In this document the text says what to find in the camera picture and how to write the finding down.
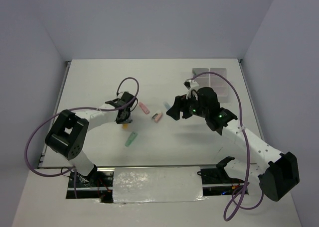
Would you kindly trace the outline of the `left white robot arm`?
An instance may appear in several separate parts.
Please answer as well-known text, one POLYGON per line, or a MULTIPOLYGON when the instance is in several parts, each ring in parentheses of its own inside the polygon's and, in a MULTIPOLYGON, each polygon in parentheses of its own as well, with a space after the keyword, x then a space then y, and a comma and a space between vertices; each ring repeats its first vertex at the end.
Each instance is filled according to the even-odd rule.
POLYGON ((77 178, 91 187, 99 181, 102 173, 83 151, 87 133, 106 123, 131 123, 131 107, 135 100, 129 92, 121 92, 98 108, 77 113, 63 110, 48 132, 45 144, 75 167, 77 178))

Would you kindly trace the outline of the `pink correction tape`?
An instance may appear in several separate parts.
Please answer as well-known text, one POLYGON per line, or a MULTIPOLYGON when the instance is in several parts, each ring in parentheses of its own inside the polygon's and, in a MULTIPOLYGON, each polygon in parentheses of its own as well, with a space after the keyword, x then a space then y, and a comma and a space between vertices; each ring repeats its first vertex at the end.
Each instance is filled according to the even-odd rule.
POLYGON ((143 111, 144 114, 149 114, 150 110, 147 108, 147 106, 145 104, 143 104, 142 102, 138 103, 139 107, 141 108, 141 110, 143 111))

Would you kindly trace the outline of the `blue highlighter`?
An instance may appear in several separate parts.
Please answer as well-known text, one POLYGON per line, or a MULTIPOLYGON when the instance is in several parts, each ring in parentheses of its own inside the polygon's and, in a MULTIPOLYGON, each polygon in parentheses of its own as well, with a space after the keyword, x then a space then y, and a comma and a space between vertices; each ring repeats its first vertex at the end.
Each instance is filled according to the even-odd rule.
POLYGON ((169 110, 170 109, 170 105, 167 102, 163 102, 164 107, 169 110))

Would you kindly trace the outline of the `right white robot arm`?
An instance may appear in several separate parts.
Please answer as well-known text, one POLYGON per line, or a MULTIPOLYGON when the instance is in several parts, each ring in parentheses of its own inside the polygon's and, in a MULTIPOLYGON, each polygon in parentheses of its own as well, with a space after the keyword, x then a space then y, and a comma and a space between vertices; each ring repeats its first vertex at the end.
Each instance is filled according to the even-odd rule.
POLYGON ((272 201, 279 201, 300 182, 298 161, 291 152, 283 153, 244 128, 238 117, 221 107, 217 94, 211 87, 190 89, 176 96, 166 112, 174 120, 188 119, 193 115, 205 119, 207 126, 229 139, 236 146, 250 151, 250 157, 260 167, 257 175, 262 192, 272 201))

